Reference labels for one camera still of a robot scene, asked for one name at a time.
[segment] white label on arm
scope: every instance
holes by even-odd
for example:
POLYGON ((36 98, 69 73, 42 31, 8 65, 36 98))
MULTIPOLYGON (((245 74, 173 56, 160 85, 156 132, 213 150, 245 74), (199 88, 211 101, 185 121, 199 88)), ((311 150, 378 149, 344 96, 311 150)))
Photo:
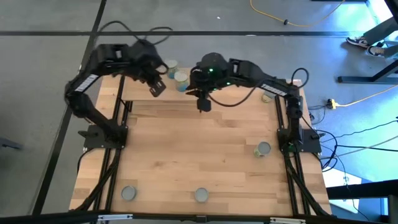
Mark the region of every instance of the white label on arm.
POLYGON ((87 77, 87 79, 80 84, 80 86, 78 88, 76 88, 75 91, 80 91, 83 92, 87 89, 87 87, 89 87, 95 80, 97 80, 98 76, 91 74, 89 77, 87 77))

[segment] wooden table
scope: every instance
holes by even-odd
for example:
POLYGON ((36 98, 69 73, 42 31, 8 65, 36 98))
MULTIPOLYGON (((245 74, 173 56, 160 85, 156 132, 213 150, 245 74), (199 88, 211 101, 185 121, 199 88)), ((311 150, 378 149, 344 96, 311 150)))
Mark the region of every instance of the wooden table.
MULTIPOLYGON (((167 89, 158 98, 150 95, 147 85, 126 79, 123 99, 134 100, 134 104, 127 121, 129 137, 121 154, 112 211, 292 215, 276 137, 275 102, 263 103, 262 90, 257 89, 237 107, 212 103, 209 113, 199 113, 196 98, 177 92, 172 80, 166 76, 163 79, 167 89), (271 153, 261 159, 253 155, 260 141, 272 147, 271 153), (127 185, 137 189, 131 202, 121 198, 121 190, 127 185), (195 201, 194 192, 199 187, 209 191, 207 203, 195 201)), ((109 118, 118 83, 119 77, 104 77, 99 92, 96 107, 109 118)), ((212 95, 223 103, 235 103, 249 90, 230 86, 212 95)), ((309 120, 307 109, 304 112, 309 120)), ((103 155, 104 150, 98 149, 83 158, 70 208, 79 206, 96 185, 103 155)), ((307 153, 301 153, 301 158, 309 191, 330 212, 319 162, 307 153)), ((298 209, 303 213, 297 187, 296 195, 298 209)))

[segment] shoe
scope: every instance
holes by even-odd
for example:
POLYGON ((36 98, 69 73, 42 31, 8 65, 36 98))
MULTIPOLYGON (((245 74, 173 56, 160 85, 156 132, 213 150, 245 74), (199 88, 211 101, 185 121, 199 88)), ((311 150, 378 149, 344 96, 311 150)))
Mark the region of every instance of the shoe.
POLYGON ((366 53, 368 53, 368 55, 372 55, 375 57, 384 57, 384 50, 385 49, 382 47, 370 46, 366 50, 366 53))
POLYGON ((357 45, 363 48, 368 48, 369 44, 368 42, 365 40, 365 37, 347 37, 347 42, 349 44, 353 44, 353 45, 357 45))

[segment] metal can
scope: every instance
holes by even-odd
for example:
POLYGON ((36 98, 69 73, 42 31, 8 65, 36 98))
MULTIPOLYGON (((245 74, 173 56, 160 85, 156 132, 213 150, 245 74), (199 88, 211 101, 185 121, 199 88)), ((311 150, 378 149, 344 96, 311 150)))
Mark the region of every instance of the metal can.
POLYGON ((184 92, 189 86, 188 75, 183 71, 178 71, 174 75, 175 87, 178 91, 184 92))
POLYGON ((271 146, 268 142, 260 142, 254 149, 254 156, 264 157, 271 151, 271 146))
POLYGON ((173 79, 174 78, 174 74, 177 71, 178 62, 176 60, 165 60, 164 63, 169 68, 169 71, 167 72, 167 77, 173 79))

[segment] person's foot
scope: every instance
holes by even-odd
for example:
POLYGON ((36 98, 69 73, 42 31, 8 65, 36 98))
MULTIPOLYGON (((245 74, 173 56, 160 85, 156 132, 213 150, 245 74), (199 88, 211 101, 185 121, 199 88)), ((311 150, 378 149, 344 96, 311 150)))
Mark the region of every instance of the person's foot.
POLYGON ((384 57, 384 51, 385 49, 382 47, 370 46, 366 50, 366 53, 368 53, 368 55, 372 55, 375 57, 384 57))
POLYGON ((347 42, 349 44, 353 44, 353 45, 357 45, 363 48, 368 48, 369 44, 368 42, 365 40, 365 37, 347 37, 347 42))

